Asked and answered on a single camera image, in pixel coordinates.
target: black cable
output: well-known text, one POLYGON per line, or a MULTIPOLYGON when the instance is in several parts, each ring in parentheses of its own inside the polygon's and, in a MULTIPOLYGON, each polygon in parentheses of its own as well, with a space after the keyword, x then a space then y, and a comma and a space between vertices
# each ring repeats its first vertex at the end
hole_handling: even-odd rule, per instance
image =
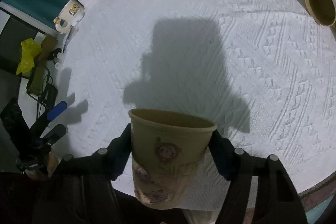
POLYGON ((37 61, 35 63, 35 66, 36 67, 44 66, 44 64, 42 63, 44 63, 45 61, 53 61, 55 63, 55 58, 57 58, 57 54, 61 52, 62 52, 61 48, 56 48, 55 50, 51 51, 47 57, 42 58, 39 61, 37 61))
MULTIPOLYGON (((45 93, 45 88, 46 88, 46 86, 47 86, 47 84, 53 84, 53 82, 54 82, 54 80, 53 80, 53 78, 51 77, 51 73, 50 73, 50 70, 48 69, 48 67, 46 66, 46 65, 43 65, 43 67, 47 70, 47 75, 43 78, 43 81, 42 81, 42 87, 41 87, 41 93, 39 94, 39 95, 37 95, 37 96, 41 96, 42 94, 44 94, 45 93)), ((37 107, 36 107, 36 120, 40 117, 40 115, 41 115, 41 108, 42 108, 42 106, 44 106, 45 107, 45 105, 44 105, 44 103, 43 103, 43 100, 44 100, 45 98, 43 98, 43 99, 41 99, 41 98, 39 98, 38 100, 37 100, 37 107)))

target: desk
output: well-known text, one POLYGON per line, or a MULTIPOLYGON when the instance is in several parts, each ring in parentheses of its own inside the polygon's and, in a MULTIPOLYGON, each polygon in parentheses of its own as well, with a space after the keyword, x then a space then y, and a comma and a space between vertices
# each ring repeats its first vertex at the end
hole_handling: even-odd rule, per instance
MULTIPOLYGON (((102 0, 58 71, 54 148, 107 147, 135 107, 206 117, 250 155, 276 154, 298 192, 334 172, 336 43, 302 0, 102 0)), ((134 195, 131 163, 113 187, 134 195)), ((229 183, 209 151, 181 208, 218 210, 229 183)), ((249 207, 253 207, 256 180, 249 207)))

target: kraft paper cup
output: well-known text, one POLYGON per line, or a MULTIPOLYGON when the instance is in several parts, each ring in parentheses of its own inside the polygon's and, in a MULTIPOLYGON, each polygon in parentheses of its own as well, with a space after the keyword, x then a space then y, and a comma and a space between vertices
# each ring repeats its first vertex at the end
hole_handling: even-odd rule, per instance
POLYGON ((304 0, 307 10, 316 23, 331 26, 336 21, 336 9, 332 0, 304 0))
POLYGON ((180 205, 217 126, 203 118, 156 109, 132 109, 128 114, 135 196, 154 209, 180 205))

